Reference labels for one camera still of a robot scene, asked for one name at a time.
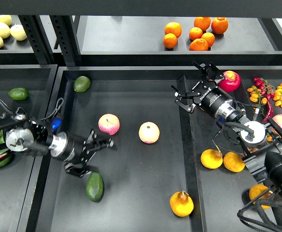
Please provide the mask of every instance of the orange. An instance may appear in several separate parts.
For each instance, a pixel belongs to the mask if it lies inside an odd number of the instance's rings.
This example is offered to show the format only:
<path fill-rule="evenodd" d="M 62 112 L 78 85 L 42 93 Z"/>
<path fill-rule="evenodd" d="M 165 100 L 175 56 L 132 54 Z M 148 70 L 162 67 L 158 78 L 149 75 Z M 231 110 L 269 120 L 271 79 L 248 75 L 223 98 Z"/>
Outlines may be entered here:
<path fill-rule="evenodd" d="M 165 26 L 164 33 L 172 33 L 176 36 L 176 38 L 178 38 L 182 33 L 181 25 L 177 22 L 170 22 Z"/>
<path fill-rule="evenodd" d="M 202 31 L 206 31 L 211 23 L 210 17 L 196 17 L 194 19 L 193 25 L 200 28 Z"/>
<path fill-rule="evenodd" d="M 200 39 L 203 35 L 203 31 L 200 28 L 191 28 L 189 31 L 189 38 L 193 41 Z"/>
<path fill-rule="evenodd" d="M 225 17 L 217 17 L 212 22 L 212 30 L 215 34 L 224 34 L 228 29 L 228 20 Z"/>
<path fill-rule="evenodd" d="M 166 34 L 163 38 L 163 44 L 167 49 L 174 48 L 178 43 L 178 39 L 172 33 Z"/>
<path fill-rule="evenodd" d="M 179 217 L 188 216 L 193 211 L 193 201 L 185 191 L 174 193 L 170 198 L 170 206 Z"/>
<path fill-rule="evenodd" d="M 189 50 L 190 51 L 207 51 L 208 43 L 204 39 L 196 39 L 190 44 Z"/>
<path fill-rule="evenodd" d="M 212 47 L 215 42 L 215 36 L 210 32 L 204 33 L 201 39 L 205 39 L 207 41 L 208 47 Z"/>
<path fill-rule="evenodd" d="M 254 185 L 250 190 L 249 190 L 249 198 L 250 200 L 254 199 L 256 196 L 260 195 L 261 193 L 263 193 L 265 190 L 267 190 L 267 186 L 264 185 Z M 273 192 L 269 191 L 267 192 L 265 195 L 263 195 L 262 197 L 260 197 L 260 199 L 264 199 L 264 198 L 268 198 L 270 195 L 272 195 Z M 261 207 L 263 209 L 269 209 L 270 206 L 267 205 L 261 205 Z"/>
<path fill-rule="evenodd" d="M 226 169 L 235 173 L 241 172 L 245 168 L 245 163 L 243 162 L 241 156 L 234 152 L 228 152 L 225 154 L 223 164 Z"/>
<path fill-rule="evenodd" d="M 223 155 L 221 152 L 213 149 L 208 149 L 201 154 L 201 163 L 206 168 L 216 169 L 223 163 Z"/>

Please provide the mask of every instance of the green avocado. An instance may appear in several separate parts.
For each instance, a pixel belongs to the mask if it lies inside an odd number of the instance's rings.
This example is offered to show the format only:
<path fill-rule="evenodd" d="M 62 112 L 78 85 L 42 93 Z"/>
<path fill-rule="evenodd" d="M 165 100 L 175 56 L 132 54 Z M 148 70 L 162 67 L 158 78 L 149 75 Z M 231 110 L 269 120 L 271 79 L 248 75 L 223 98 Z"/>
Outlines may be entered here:
<path fill-rule="evenodd" d="M 79 76 L 74 81 L 74 91 L 77 93 L 83 93 L 90 87 L 90 79 L 86 76 Z"/>
<path fill-rule="evenodd" d="M 92 172 L 86 185 L 86 194 L 89 199 L 96 202 L 103 194 L 103 179 L 99 173 Z"/>
<path fill-rule="evenodd" d="M 29 92 L 25 88 L 13 88 L 9 91 L 9 96 L 13 100 L 24 100 L 29 97 Z"/>

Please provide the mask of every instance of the red chili pepper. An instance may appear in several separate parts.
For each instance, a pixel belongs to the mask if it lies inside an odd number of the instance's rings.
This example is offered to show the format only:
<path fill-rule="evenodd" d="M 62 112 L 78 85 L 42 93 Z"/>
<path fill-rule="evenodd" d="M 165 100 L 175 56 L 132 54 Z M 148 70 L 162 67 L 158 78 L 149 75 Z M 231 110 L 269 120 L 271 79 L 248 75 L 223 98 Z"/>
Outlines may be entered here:
<path fill-rule="evenodd" d="M 257 81 L 255 82 L 255 84 L 256 84 L 256 86 L 259 87 L 260 85 L 262 85 L 262 82 L 263 82 L 262 80 L 257 80 Z"/>
<path fill-rule="evenodd" d="M 273 106 L 271 105 L 269 101 L 267 101 L 267 114 L 265 115 L 265 118 L 262 120 L 262 122 L 267 122 L 267 119 L 269 117 L 272 117 L 273 114 L 274 114 Z"/>

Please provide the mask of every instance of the mandarin orange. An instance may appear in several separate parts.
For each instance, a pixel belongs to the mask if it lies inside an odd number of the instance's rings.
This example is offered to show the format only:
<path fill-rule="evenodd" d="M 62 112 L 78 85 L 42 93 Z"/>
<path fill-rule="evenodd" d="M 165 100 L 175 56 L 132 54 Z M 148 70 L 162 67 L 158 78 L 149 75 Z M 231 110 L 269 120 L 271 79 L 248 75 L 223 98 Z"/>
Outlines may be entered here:
<path fill-rule="evenodd" d="M 194 41 L 195 39 L 200 39 L 203 35 L 203 31 L 200 28 L 194 27 L 189 31 L 189 38 Z"/>
<path fill-rule="evenodd" d="M 163 44 L 167 49 L 172 49 L 178 43 L 178 39 L 172 33 L 166 34 L 163 38 Z"/>
<path fill-rule="evenodd" d="M 206 31 L 211 23 L 210 17 L 196 17 L 194 19 L 193 25 L 200 28 L 202 31 Z"/>
<path fill-rule="evenodd" d="M 229 23 L 225 17 L 217 17 L 212 22 L 212 30 L 215 34 L 224 34 L 228 29 Z"/>
<path fill-rule="evenodd" d="M 172 33 L 178 38 L 182 33 L 181 24 L 177 22 L 170 22 L 164 27 L 164 33 L 169 34 Z"/>
<path fill-rule="evenodd" d="M 206 32 L 201 36 L 201 39 L 205 39 L 208 43 L 208 47 L 212 47 L 214 42 L 215 42 L 215 36 L 210 33 L 210 32 Z"/>
<path fill-rule="evenodd" d="M 189 46 L 190 51 L 207 51 L 208 43 L 204 39 L 195 39 Z"/>

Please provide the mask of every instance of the blue light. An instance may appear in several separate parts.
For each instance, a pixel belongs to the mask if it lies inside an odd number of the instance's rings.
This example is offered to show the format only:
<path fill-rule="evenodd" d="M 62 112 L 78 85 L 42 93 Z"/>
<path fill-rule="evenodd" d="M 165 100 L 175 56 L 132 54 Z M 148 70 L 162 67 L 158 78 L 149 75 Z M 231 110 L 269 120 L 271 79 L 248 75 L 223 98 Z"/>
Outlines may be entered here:
<path fill-rule="evenodd" d="M 57 128 L 60 126 L 61 123 L 62 123 L 62 119 L 56 117 L 53 118 L 51 121 L 53 130 L 57 130 Z"/>

